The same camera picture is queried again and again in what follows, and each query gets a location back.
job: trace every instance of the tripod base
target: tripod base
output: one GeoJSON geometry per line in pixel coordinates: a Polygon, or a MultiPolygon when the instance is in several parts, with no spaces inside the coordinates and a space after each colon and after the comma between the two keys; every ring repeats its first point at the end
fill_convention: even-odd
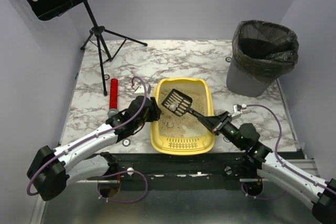
{"type": "Polygon", "coordinates": [[[89,16],[91,18],[91,21],[92,21],[94,27],[91,28],[89,37],[87,38],[87,40],[84,42],[83,46],[80,49],[81,50],[85,50],[87,43],[89,41],[91,41],[91,38],[93,37],[93,35],[95,35],[95,37],[97,38],[97,45],[96,46],[98,47],[98,54],[99,54],[99,61],[100,61],[100,70],[101,70],[101,78],[102,78],[102,82],[103,82],[103,93],[104,93],[105,96],[107,96],[106,82],[105,82],[105,77],[104,77],[104,67],[103,67],[103,65],[106,62],[108,62],[108,61],[112,61],[117,56],[117,54],[119,53],[120,49],[122,48],[122,46],[125,44],[125,42],[127,40],[133,41],[135,43],[142,44],[145,47],[148,44],[144,43],[144,42],[141,42],[141,41],[138,41],[136,39],[132,39],[132,38],[126,37],[126,36],[121,35],[121,34],[117,34],[117,33],[113,32],[113,31],[106,30],[104,26],[98,26],[98,24],[97,24],[97,22],[96,22],[96,20],[95,20],[95,18],[93,16],[93,13],[92,13],[92,10],[91,10],[91,8],[89,6],[88,1],[84,1],[84,5],[85,5],[86,10],[88,11],[88,14],[89,14],[89,16]],[[103,32],[106,32],[108,34],[112,34],[112,35],[115,35],[115,36],[118,36],[118,37],[121,37],[121,38],[124,39],[124,41],[122,42],[122,44],[120,45],[120,47],[118,48],[118,50],[115,52],[115,54],[113,55],[113,57],[111,57],[110,51],[109,51],[108,47],[106,46],[105,40],[104,40],[103,35],[102,35],[103,32]],[[102,51],[108,57],[107,60],[105,60],[104,62],[103,62],[103,59],[102,59],[102,51]]]}

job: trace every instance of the red handle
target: red handle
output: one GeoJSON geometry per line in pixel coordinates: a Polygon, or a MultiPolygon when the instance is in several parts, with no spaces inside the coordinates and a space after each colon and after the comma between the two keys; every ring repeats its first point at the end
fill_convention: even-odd
{"type": "Polygon", "coordinates": [[[110,87],[110,109],[117,109],[117,108],[118,108],[118,80],[112,79],[110,87]]]}

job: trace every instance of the marble floor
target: marble floor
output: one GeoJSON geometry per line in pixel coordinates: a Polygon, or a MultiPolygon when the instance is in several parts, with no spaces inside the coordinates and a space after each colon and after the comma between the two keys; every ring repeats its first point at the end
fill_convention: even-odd
{"type": "MultiPolygon", "coordinates": [[[[295,152],[296,140],[288,123],[279,88],[275,83],[257,98],[244,97],[226,88],[226,75],[232,56],[231,40],[147,40],[147,47],[127,41],[113,62],[104,65],[105,73],[119,80],[118,109],[128,107],[133,100],[131,78],[141,76],[145,82],[155,86],[163,78],[192,77],[204,79],[212,92],[215,114],[224,110],[232,112],[234,103],[263,104],[271,108],[282,125],[279,150],[295,152]]],[[[122,41],[107,41],[113,55],[122,41]]],[[[67,123],[61,144],[65,145],[90,133],[107,119],[109,96],[102,93],[102,82],[96,46],[89,43],[83,57],[77,85],[71,102],[67,123]]],[[[249,108],[243,116],[234,121],[236,126],[252,122],[260,133],[260,140],[274,148],[279,134],[274,118],[262,108],[249,108]]],[[[150,124],[129,138],[131,145],[122,143],[101,151],[111,153],[157,153],[150,140],[150,124]]],[[[231,143],[217,136],[211,152],[238,152],[231,143]]]]}

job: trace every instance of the black slotted scoop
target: black slotted scoop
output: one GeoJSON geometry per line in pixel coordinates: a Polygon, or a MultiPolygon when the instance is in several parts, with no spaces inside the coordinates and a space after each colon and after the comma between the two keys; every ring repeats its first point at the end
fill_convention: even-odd
{"type": "Polygon", "coordinates": [[[172,89],[161,104],[177,116],[183,116],[186,112],[195,117],[203,116],[191,108],[192,103],[191,97],[177,89],[172,89]]]}

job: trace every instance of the red cylinder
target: red cylinder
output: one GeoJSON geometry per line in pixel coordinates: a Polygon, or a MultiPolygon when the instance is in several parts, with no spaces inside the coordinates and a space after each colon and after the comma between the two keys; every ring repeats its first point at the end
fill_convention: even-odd
{"type": "Polygon", "coordinates": [[[111,79],[110,109],[118,109],[118,80],[111,79]]]}

